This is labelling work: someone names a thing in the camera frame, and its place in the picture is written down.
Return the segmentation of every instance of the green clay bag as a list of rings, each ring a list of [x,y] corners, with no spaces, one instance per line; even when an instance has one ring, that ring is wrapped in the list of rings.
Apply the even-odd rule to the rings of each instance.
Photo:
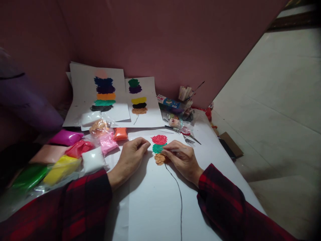
[[[45,165],[29,164],[13,182],[12,188],[28,191],[36,186],[47,175],[47,172]]]

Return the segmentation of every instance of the orange clay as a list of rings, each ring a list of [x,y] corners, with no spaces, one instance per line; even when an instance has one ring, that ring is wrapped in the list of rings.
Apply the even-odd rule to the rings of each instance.
[[[133,108],[131,110],[131,112],[133,114],[146,114],[147,113],[147,108],[139,108],[139,109]]]
[[[157,154],[155,154],[154,158],[155,158],[156,164],[157,164],[158,166],[161,166],[161,165],[163,165],[164,163],[167,164],[167,163],[170,162],[170,159],[169,159],[166,155],[164,155],[164,154],[162,154],[162,153],[157,153]]]
[[[115,100],[116,95],[115,93],[111,93],[111,94],[97,94],[97,99],[101,99],[101,100]]]
[[[127,135],[127,128],[126,127],[119,127],[115,128],[115,135],[114,135],[114,140],[115,141],[120,141],[120,140],[127,140],[128,135]]]

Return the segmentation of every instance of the hand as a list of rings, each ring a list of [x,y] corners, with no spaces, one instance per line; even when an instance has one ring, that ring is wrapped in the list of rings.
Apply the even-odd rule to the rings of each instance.
[[[179,151],[179,156],[176,156],[171,149],[187,148],[183,151]],[[166,146],[163,146],[162,153],[168,156],[173,162],[176,169],[190,182],[194,183],[198,187],[198,181],[204,172],[203,169],[197,163],[195,158],[194,149],[186,146],[179,141],[172,141]]]
[[[139,168],[143,154],[147,154],[150,142],[143,137],[128,141],[123,145],[118,163],[107,173],[113,191],[125,183]]]

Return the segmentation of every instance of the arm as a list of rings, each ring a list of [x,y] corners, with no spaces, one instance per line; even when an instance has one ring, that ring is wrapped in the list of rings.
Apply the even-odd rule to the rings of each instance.
[[[199,206],[225,240],[296,240],[249,204],[213,164],[203,172],[198,186]]]
[[[178,141],[164,146],[166,154],[179,172],[194,183],[201,210],[211,226],[224,240],[296,240],[287,231],[249,204],[242,191],[222,175],[213,164],[203,171],[194,149]],[[179,157],[171,149],[185,148]]]
[[[140,166],[150,143],[136,138],[123,145],[116,166],[50,191],[0,223],[0,240],[103,240],[114,192]]]

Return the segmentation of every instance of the orange clay bag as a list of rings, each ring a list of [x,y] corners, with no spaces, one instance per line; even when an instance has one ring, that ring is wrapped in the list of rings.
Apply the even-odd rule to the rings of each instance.
[[[128,135],[127,135],[127,128],[123,127],[123,128],[115,128],[115,135],[114,135],[114,140],[115,141],[121,141],[121,140],[127,140],[128,139]]]

